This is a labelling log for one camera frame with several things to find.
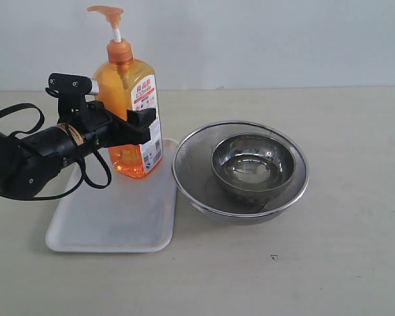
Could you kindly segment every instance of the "pump dispenser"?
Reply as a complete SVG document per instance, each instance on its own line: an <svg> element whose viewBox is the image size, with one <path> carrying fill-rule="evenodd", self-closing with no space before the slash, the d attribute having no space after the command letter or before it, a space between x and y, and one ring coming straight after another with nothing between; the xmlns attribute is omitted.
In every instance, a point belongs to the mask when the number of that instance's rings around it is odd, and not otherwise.
<svg viewBox="0 0 395 316"><path fill-rule="evenodd" d="M133 58L131 45L120 35L120 8L94 5L88 11L97 11L107 17L113 29L113 39L107 45L108 62L94 74L99 93L96 99L126 120L126 110L142 110L154 107L157 118L149 127L151 140L144 145L123 145L109 148L114 168L132 178L144 178L161 161L163 142L159 122L159 106L155 70L139 59Z"/></svg>

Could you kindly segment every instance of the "white plastic tray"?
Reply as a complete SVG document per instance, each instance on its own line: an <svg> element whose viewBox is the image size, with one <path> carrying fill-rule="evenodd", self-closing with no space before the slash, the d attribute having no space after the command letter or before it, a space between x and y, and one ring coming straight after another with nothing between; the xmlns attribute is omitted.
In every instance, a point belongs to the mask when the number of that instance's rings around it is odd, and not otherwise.
<svg viewBox="0 0 395 316"><path fill-rule="evenodd" d="M164 139L164 156L159 166L144 179L131 179L114 171L113 181L103 190L83 183L64 197L51 220L45 241L53 251L128 253L154 252L171 240L177 187L171 161L176 140ZM100 154L111 166L108 149ZM97 159L86 157L89 177L105 183L106 176ZM75 167L67 187L78 181Z"/></svg>

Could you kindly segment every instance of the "table surface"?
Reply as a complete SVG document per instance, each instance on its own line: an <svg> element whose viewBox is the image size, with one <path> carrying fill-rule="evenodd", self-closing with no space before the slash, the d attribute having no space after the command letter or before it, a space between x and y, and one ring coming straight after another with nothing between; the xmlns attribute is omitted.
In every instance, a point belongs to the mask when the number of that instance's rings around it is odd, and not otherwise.
<svg viewBox="0 0 395 316"><path fill-rule="evenodd" d="M58 201L0 198L0 315L395 315L395 88L160 92L164 137L244 119L303 149L301 200L256 226L225 226L179 192L174 234L146 254L63 254L45 245ZM0 109L32 102L45 126L56 99L0 93ZM26 110L0 130L32 126ZM45 194L64 190L64 170Z"/></svg>

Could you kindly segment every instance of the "bottle cap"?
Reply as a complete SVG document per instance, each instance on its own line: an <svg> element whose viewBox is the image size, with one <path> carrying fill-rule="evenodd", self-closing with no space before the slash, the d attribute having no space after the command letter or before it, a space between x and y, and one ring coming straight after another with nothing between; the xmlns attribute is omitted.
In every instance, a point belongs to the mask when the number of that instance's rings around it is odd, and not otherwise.
<svg viewBox="0 0 395 316"><path fill-rule="evenodd" d="M93 5L88 8L88 11L96 11L104 14L107 17L107 21L111 24L113 29L114 39L107 45L108 60L111 63L123 63L133 58L132 47L124 39L121 38L119 24L121 20L121 14L124 12L123 9L116 7L108 7L105 5Z"/></svg>

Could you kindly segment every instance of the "bowl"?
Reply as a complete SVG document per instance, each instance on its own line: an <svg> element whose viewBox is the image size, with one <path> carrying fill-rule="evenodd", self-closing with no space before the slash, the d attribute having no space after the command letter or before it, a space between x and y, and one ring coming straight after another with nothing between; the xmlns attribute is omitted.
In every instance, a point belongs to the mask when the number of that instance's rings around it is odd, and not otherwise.
<svg viewBox="0 0 395 316"><path fill-rule="evenodd" d="M244 203L261 203L281 194L294 173L294 157L281 141L241 133L221 141L212 153L217 183Z"/></svg>
<svg viewBox="0 0 395 316"><path fill-rule="evenodd" d="M261 134L280 142L294 158L292 179L284 191L262 203L238 203L225 194L212 171L214 149L225 139L243 133ZM172 173L179 193L203 214L234 225L267 222L294 205L309 183L309 165L303 151L283 133L244 120L213 122L184 137L172 159Z"/></svg>

